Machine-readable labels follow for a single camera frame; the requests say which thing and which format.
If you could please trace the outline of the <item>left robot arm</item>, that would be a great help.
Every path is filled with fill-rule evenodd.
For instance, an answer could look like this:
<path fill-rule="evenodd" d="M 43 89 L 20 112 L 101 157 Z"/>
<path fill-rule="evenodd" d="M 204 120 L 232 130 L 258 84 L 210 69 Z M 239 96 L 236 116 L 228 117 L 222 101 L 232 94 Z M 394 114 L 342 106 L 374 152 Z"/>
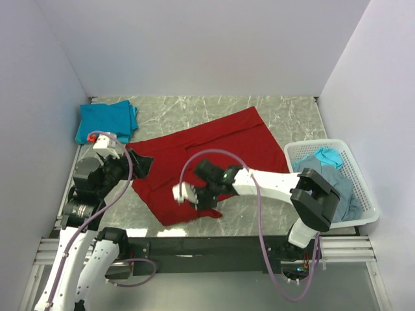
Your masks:
<path fill-rule="evenodd" d="M 35 310 L 87 310 L 93 287 L 117 260 L 131 257 L 124 229 L 99 229 L 105 197 L 121 181 L 147 177 L 153 158 L 132 149 L 101 151 L 78 161 L 62 209 L 58 249 Z"/>

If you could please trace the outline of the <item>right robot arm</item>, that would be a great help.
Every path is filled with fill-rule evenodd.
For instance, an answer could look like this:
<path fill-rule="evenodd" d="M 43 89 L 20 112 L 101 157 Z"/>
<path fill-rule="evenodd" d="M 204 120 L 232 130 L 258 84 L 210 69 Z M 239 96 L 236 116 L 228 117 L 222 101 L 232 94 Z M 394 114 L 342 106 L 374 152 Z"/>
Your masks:
<path fill-rule="evenodd" d="M 329 231 L 340 202 L 340 193 L 311 168 L 300 173 L 275 173 L 232 165 L 224 170 L 203 159 L 194 173 L 206 183 L 191 187 L 198 210 L 215 208 L 220 196 L 260 195 L 291 204 L 298 219 L 286 241 L 271 248 L 287 261 L 300 259 L 317 233 Z"/>

